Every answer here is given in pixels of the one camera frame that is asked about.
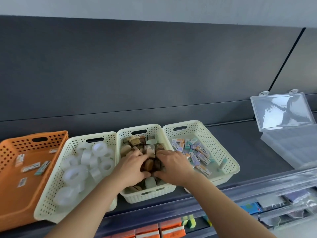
shelf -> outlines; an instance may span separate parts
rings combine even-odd
[[[317,186],[317,168],[293,168],[260,140],[255,121],[208,127],[211,133],[238,161],[241,171],[219,188],[238,204],[256,197],[277,196]],[[108,236],[185,215],[204,215],[198,202],[184,188],[136,204],[118,196],[118,205],[103,218],[96,237]],[[1,237],[44,236],[54,224],[40,221],[0,233]]]

hand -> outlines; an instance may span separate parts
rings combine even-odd
[[[164,164],[165,171],[157,171],[154,175],[166,183],[185,187],[188,181],[198,174],[179,151],[161,150],[156,153],[156,156]]]
[[[140,171],[141,165],[148,158],[149,155],[143,155],[139,150],[130,151],[121,158],[110,176],[118,180],[121,190],[136,185],[141,180],[151,176],[150,172]]]

plastic box lid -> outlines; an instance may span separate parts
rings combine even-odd
[[[260,132],[316,123],[304,93],[252,96],[251,103]]]

white wall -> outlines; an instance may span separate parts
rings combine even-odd
[[[0,15],[317,27],[317,0],[0,0]]]

right hand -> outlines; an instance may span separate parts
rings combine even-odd
[[[160,150],[157,151],[156,156],[164,164],[165,171],[157,171],[154,175],[166,183],[185,187],[188,181],[198,174],[179,151]]]

